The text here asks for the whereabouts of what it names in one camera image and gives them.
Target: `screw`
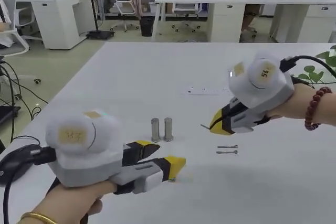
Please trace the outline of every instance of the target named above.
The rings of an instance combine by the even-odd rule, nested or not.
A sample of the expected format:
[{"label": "screw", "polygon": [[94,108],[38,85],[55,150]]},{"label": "screw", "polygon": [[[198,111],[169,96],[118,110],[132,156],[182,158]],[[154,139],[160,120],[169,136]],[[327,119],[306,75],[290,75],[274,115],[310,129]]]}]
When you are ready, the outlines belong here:
[{"label": "screw", "polygon": [[164,119],[164,138],[166,142],[170,142],[174,139],[173,137],[173,119]]},{"label": "screw", "polygon": [[233,145],[233,146],[217,146],[217,148],[238,148],[238,145]]},{"label": "screw", "polygon": [[159,132],[159,119],[152,119],[152,142],[157,143],[160,141],[160,132]]},{"label": "screw", "polygon": [[238,151],[233,152],[216,152],[217,154],[238,154]]}]

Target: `trash can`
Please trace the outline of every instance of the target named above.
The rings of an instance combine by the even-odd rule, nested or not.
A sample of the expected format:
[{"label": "trash can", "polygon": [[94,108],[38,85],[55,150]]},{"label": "trash can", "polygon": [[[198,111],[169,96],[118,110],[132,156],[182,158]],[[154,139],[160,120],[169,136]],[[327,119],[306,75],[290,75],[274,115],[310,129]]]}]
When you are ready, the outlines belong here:
[{"label": "trash can", "polygon": [[142,17],[140,19],[141,35],[143,37],[151,37],[153,33],[154,20],[148,17]]}]

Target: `red beaded bracelet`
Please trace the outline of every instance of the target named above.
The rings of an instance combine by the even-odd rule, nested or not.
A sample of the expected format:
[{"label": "red beaded bracelet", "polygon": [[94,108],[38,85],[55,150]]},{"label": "red beaded bracelet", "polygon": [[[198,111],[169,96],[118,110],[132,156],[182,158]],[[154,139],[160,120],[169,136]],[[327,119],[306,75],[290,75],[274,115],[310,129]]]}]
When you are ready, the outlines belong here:
[{"label": "red beaded bracelet", "polygon": [[332,93],[331,89],[328,87],[323,87],[320,90],[316,91],[316,95],[313,96],[313,100],[309,103],[309,106],[307,108],[306,112],[306,118],[305,118],[305,127],[308,131],[313,131],[317,129],[320,125],[320,123],[312,123],[313,117],[316,113],[317,106],[319,105],[321,101],[321,97],[324,96],[326,93]]}]

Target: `green leaf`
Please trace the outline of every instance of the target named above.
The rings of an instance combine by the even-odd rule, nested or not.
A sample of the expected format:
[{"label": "green leaf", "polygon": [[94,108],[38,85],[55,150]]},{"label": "green leaf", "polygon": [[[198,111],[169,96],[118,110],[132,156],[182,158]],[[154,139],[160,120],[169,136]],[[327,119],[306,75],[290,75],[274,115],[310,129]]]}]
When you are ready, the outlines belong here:
[{"label": "green leaf", "polygon": [[300,79],[303,79],[303,80],[309,80],[309,81],[310,81],[308,75],[306,75],[306,74],[304,74],[304,73],[299,74],[298,77],[299,77]]},{"label": "green leaf", "polygon": [[330,67],[336,67],[336,56],[332,56],[332,57],[328,57],[327,59],[325,59],[326,63],[330,66]]},{"label": "green leaf", "polygon": [[314,66],[305,66],[304,67],[304,71],[307,72],[307,73],[312,73],[312,72],[314,72],[314,70],[315,70]]},{"label": "green leaf", "polygon": [[323,71],[321,71],[321,72],[318,73],[318,76],[320,77],[320,80],[322,79],[323,75],[324,75]]},{"label": "green leaf", "polygon": [[315,57],[319,58],[319,59],[327,59],[327,58],[329,58],[329,54],[330,54],[329,52],[322,52],[322,53],[316,55]]},{"label": "green leaf", "polygon": [[319,80],[321,80],[321,77],[319,77],[319,75],[315,72],[309,73],[309,78],[313,81],[313,82],[318,82]]}]

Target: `person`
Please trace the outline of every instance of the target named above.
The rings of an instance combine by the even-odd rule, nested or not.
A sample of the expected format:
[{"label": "person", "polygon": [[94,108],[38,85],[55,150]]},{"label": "person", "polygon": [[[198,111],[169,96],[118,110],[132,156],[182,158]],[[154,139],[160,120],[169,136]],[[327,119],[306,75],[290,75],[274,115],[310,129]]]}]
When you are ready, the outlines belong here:
[{"label": "person", "polygon": [[[271,110],[271,119],[281,117],[304,119],[307,107],[316,90],[305,84],[295,84],[295,91],[291,98],[277,108]],[[314,123],[324,123],[336,126],[336,94],[326,93],[321,97],[317,110],[313,116]],[[86,214],[97,214],[102,209],[100,198],[116,190],[111,182],[101,182],[88,187],[67,189],[62,185],[54,188],[33,210],[56,223],[79,223]],[[23,218],[19,224],[43,224],[34,218]]]},{"label": "person", "polygon": [[[9,11],[3,0],[0,0],[0,32],[10,29],[11,20],[9,18]],[[0,49],[9,48],[13,44],[13,38],[9,34],[0,35]]]},{"label": "person", "polygon": [[33,214],[22,218],[18,224],[77,224],[85,214],[98,214],[102,210],[101,198],[116,189],[117,186],[109,181],[80,188],[58,185],[32,210],[52,222],[41,221]]},{"label": "person", "polygon": [[246,4],[241,32],[245,31],[256,16],[260,15],[259,4]]}]

